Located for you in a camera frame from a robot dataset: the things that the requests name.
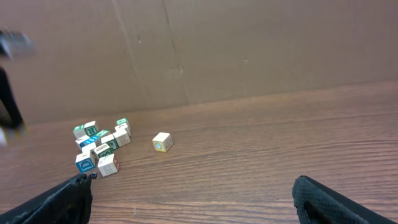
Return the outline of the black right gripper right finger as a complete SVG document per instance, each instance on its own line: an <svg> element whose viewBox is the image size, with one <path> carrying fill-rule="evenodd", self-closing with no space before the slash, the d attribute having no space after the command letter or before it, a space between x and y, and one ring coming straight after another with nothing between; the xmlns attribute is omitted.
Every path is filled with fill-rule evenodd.
<svg viewBox="0 0 398 224"><path fill-rule="evenodd" d="M301 224L396 224L305 175L295 180L292 197Z"/></svg>

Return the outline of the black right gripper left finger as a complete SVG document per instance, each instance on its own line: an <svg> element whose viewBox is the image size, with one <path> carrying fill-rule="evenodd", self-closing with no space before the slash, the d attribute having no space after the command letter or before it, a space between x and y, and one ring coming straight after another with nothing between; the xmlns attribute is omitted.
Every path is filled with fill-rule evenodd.
<svg viewBox="0 0 398 224"><path fill-rule="evenodd" d="M91 181L96 173L78 174L35 198L1 214L6 224L87 224L93 195Z"/></svg>

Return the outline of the wooden E letter block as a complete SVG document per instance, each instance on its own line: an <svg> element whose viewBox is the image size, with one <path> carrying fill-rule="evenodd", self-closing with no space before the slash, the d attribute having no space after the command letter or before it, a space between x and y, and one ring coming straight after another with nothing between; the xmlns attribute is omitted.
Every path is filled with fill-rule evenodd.
<svg viewBox="0 0 398 224"><path fill-rule="evenodd" d="M119 147L122 147L131 142L130 136L125 129L119 129L113 133L113 136Z"/></svg>

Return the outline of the red-edged wooden letter block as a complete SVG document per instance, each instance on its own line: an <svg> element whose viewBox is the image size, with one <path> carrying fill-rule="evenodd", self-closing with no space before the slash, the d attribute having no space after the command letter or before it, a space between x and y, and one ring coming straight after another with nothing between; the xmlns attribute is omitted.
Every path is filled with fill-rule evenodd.
<svg viewBox="0 0 398 224"><path fill-rule="evenodd" d="M98 161L98 169L103 177L119 172L119 162L115 154L101 157Z"/></svg>

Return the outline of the yellow-edged wooden block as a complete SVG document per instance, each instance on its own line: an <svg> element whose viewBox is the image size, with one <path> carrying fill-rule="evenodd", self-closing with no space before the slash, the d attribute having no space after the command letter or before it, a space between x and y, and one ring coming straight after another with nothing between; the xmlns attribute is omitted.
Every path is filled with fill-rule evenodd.
<svg viewBox="0 0 398 224"><path fill-rule="evenodd" d="M153 139L154 149L159 152L167 152L173 145L170 133L158 133Z"/></svg>

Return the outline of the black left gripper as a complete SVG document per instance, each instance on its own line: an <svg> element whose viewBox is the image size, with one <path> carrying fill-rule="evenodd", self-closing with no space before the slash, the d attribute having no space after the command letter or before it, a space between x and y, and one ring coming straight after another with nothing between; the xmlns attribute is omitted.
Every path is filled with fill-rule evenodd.
<svg viewBox="0 0 398 224"><path fill-rule="evenodd" d="M14 99L7 73L1 67L1 126L17 129L23 124L24 120Z"/></svg>

